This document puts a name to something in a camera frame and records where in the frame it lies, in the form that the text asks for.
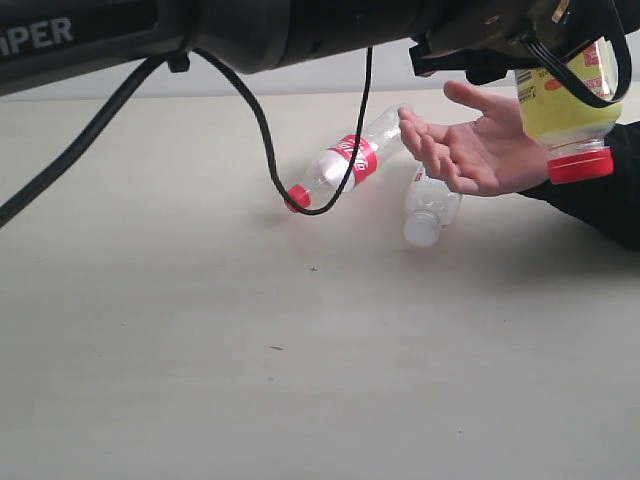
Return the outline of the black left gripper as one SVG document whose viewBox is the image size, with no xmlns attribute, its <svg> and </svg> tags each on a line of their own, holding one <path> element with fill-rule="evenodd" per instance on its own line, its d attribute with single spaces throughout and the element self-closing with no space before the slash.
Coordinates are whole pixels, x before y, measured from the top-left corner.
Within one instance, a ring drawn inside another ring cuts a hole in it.
<svg viewBox="0 0 640 480">
<path fill-rule="evenodd" d="M 568 61 L 607 35 L 613 22 L 608 1 L 449 1 L 440 14 L 413 37 L 413 73 L 426 78 L 458 71 L 473 85 L 539 67 L 527 40 Z"/>
</svg>

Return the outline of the black sleeved forearm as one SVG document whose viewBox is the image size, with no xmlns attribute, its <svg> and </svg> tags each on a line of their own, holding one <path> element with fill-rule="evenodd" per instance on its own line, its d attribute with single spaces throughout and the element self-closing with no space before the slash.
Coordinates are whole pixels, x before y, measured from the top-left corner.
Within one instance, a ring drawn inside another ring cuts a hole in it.
<svg viewBox="0 0 640 480">
<path fill-rule="evenodd" d="M 639 123 L 616 124 L 605 137 L 614 171 L 576 183 L 549 181 L 522 191 L 580 220 L 621 248 L 639 251 Z"/>
</svg>

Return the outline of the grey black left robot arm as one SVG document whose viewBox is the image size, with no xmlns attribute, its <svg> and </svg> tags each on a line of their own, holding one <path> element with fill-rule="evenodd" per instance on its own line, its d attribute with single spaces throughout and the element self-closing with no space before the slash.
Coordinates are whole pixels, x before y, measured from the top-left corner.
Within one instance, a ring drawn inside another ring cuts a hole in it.
<svg viewBox="0 0 640 480">
<path fill-rule="evenodd" d="M 572 58 L 633 25 L 622 1 L 5 1 L 1 91 L 202 50 L 243 74 L 402 39 L 417 72 Z"/>
</svg>

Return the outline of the person's open bare hand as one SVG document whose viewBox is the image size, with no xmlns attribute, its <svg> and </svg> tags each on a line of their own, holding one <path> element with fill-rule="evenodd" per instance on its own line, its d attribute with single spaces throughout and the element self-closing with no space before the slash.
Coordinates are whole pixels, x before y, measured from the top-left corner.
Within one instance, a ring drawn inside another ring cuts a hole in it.
<svg viewBox="0 0 640 480">
<path fill-rule="evenodd" d="M 480 116 L 443 125 L 407 107 L 398 110 L 402 142 L 430 177 L 454 193 L 479 197 L 520 193 L 548 180 L 550 152 L 526 135 L 516 99 L 456 81 L 443 93 Z"/>
</svg>

